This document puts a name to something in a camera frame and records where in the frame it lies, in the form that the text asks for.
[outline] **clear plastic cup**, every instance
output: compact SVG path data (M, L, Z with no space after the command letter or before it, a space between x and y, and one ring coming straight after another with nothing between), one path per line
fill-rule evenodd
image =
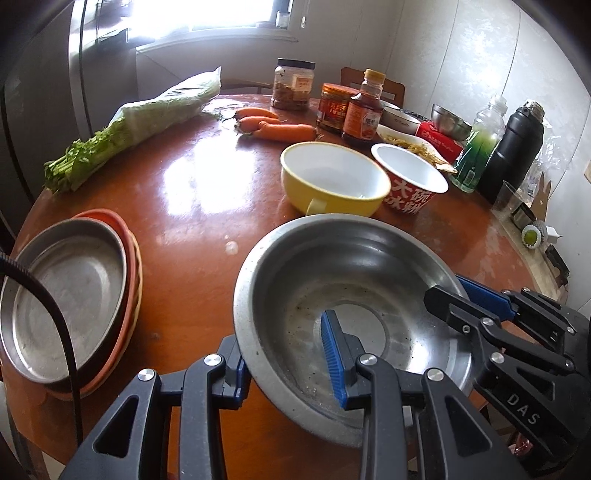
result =
M501 187L499 194L496 196L495 204L492 206L491 212L497 220L505 222L521 202L521 197L515 191L513 185L503 181L503 186Z

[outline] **thermos lid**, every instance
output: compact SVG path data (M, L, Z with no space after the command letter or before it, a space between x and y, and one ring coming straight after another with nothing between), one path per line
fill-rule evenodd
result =
M538 102L534 102L533 100L527 99L523 105L523 108L527 108L531 115L540 123L544 120L544 109Z

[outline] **blue gripper pad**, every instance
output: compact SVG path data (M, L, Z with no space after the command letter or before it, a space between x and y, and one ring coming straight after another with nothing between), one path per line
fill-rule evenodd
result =
M462 277L461 275L456 275L456 277L466 290L470 301L494 313L501 321L512 320L515 317L509 297L469 278Z

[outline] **jar lid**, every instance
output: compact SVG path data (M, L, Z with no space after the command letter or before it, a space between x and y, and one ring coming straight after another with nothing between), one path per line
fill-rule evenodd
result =
M345 85L337 85L336 83L323 83L322 91L326 93L336 93L346 96L357 95L359 90Z
M295 67L297 69L314 70L316 63L313 61L291 60L291 59L277 59L278 67Z
M363 78L368 79L372 82L383 83L386 79L386 74L378 72L376 70L367 69L363 74Z

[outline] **yellow bowl handle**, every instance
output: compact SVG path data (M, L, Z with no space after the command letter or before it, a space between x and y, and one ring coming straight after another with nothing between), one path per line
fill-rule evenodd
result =
M326 210L326 202L318 199L312 199L306 210L306 216L315 215L317 213L324 213Z

